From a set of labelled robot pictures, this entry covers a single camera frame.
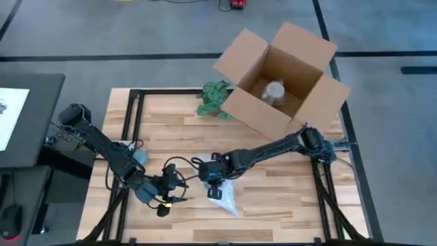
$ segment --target white paper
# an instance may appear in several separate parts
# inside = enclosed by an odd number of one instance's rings
[[[0,88],[0,151],[8,146],[28,93],[28,89]]]

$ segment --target wooden table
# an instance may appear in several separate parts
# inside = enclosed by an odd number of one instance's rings
[[[113,89],[103,132],[120,140],[130,89]],[[237,120],[199,117],[195,110],[201,101],[193,94],[146,95],[139,139],[149,154],[147,174],[160,174],[172,156],[191,158],[201,153],[253,148],[268,140]],[[341,139],[343,131],[337,118],[325,133],[327,139]],[[349,160],[347,153],[337,153]],[[189,177],[194,170],[182,161],[174,162]],[[97,224],[108,206],[104,187],[105,161],[96,161],[77,238],[85,237]],[[350,166],[336,161],[332,173],[337,199],[346,217],[364,236],[368,236],[354,174]],[[234,181],[239,217],[217,207],[206,197],[197,179],[188,181],[187,202],[173,205],[167,217],[142,204],[131,192],[123,241],[137,238],[139,243],[200,242],[313,242],[323,238],[311,163],[299,154],[284,154],[258,163]],[[111,238],[118,216],[114,216]],[[331,232],[335,235],[330,215]]]

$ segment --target computer mouse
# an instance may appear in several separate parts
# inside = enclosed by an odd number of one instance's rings
[[[0,215],[0,233],[6,240],[16,238],[21,232],[23,207],[13,204],[5,208]]]

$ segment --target open cardboard box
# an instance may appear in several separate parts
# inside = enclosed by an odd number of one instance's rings
[[[337,46],[295,25],[284,23],[272,44],[244,29],[214,68],[236,84],[221,109],[271,140],[303,124],[327,130],[350,93],[323,69]],[[265,86],[282,79],[285,105],[261,100]]]

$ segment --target green leafy plant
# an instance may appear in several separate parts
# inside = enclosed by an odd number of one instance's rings
[[[229,96],[227,92],[228,82],[208,82],[202,88],[202,92],[197,95],[197,98],[203,100],[203,105],[197,108],[198,115],[213,115],[221,119],[232,119],[232,116],[220,110],[221,105]]]

